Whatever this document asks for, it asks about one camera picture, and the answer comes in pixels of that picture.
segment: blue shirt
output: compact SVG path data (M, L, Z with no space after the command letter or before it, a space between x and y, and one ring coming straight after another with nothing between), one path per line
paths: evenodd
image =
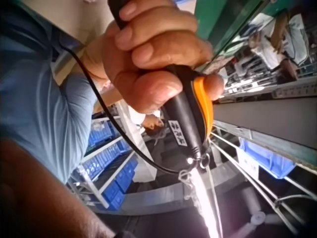
M85 154L96 96L82 74L56 84L47 21L12 6L0 24L1 137L66 183Z

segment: black handheld tool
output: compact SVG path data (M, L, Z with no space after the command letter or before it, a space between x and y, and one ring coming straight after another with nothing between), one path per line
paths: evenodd
M108 0L120 29L127 22L121 20L119 11L128 2ZM212 103L204 90L204 75L185 65L173 64L164 70L175 74L183 84L183 91L164 104L164 117L182 152L198 160L204 154L203 143L211 132L213 121Z

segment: black cable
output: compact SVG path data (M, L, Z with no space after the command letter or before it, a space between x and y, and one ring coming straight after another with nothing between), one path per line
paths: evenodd
M151 166L153 166L154 168L161 170L162 172L165 172L167 174L172 174L172 175L178 175L179 171L176 170L171 170L171 169L167 169L161 165L156 164L154 161L150 160L131 140L130 138L125 134L125 132L121 129L121 127L119 126L119 124L116 122L116 120L114 119L114 117L111 115L110 111L108 110L108 108L106 107L100 93L98 92L92 78L90 77L88 71L86 70L84 64L80 61L80 59L78 58L78 56L69 48L63 46L60 43L60 47L64 50L66 50L67 52L69 52L74 59L77 61L77 63L79 64L79 66L81 67L81 69L84 72L84 75L87 77L87 80L90 84L90 86L92 87L101 107L103 108L104 112L106 113L106 115L108 116L109 120L111 121L111 123L114 125L114 127L118 130L118 132L122 135L123 139L125 139L125 141L129 144L129 146L139 155L141 156L141 158L143 160L145 160L148 164L150 164Z

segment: orange trim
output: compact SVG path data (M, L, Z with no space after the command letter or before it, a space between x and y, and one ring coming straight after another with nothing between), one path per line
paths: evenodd
M211 133L212 123L213 123L213 110L212 103L209 96L206 94L204 89L204 77L200 76L194 80L194 92L197 101L200 105L201 111L203 112L204 122L205 122L205 140Z

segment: black handle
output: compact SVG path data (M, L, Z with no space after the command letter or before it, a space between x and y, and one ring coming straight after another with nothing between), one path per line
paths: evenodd
M128 2L129 0L108 0L111 13L120 29L123 29L127 22L120 18L119 11ZM192 88L192 82L199 76L199 73L185 65L169 65L164 70L175 74L183 84L183 91L168 100L163 106L163 113L168 120L168 126L182 152L187 156L200 158L205 127Z

